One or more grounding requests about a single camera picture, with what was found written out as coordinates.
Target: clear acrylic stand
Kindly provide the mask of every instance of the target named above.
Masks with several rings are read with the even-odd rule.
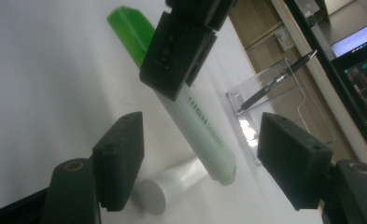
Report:
[[[294,121],[325,144],[334,140],[330,127],[299,72],[274,86],[267,95],[247,110],[238,112],[244,101],[287,68],[289,69],[289,65],[289,61],[284,59],[226,93],[233,113],[239,121],[236,128],[242,132],[242,137],[247,141],[258,165],[261,162],[257,159],[257,144],[263,112],[277,114]]]

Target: black pen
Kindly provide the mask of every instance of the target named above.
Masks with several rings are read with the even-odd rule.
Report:
[[[304,55],[301,59],[299,59],[296,63],[294,63],[290,68],[285,69],[278,77],[274,78],[273,81],[268,83],[265,87],[263,87],[261,90],[256,92],[254,95],[252,95],[248,100],[246,100],[242,105],[241,108],[238,110],[238,113],[241,113],[242,111],[250,108],[253,106],[256,102],[258,102],[264,95],[266,95],[274,86],[282,82],[286,77],[290,76],[291,74],[295,73],[299,68],[301,68],[303,65],[308,63],[312,57],[317,53],[316,50]]]

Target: highlighter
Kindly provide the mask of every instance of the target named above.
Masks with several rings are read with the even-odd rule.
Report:
[[[154,27],[139,10],[128,7],[116,8],[107,21],[140,68],[155,33]],[[175,101],[155,93],[212,179],[223,186],[232,184],[235,156],[189,86],[183,84]]]

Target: white table surface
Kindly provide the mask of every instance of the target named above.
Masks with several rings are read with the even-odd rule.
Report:
[[[0,1],[0,207],[46,188],[59,163],[90,157],[127,113],[144,114],[136,184],[193,155],[106,22],[119,6],[153,25],[168,10],[163,0]],[[159,217],[132,197],[121,212],[102,209],[103,223],[321,223],[318,210],[294,211],[237,137],[225,92],[253,72],[229,20],[218,37],[191,88],[235,154],[235,182],[207,176]]]

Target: green highlighter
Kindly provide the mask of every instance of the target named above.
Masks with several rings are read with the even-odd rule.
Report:
[[[128,7],[118,7],[107,20],[140,68],[155,33],[154,27],[139,10]],[[236,172],[235,156],[189,86],[183,84],[175,101],[156,94],[212,179],[224,186],[232,184]]]

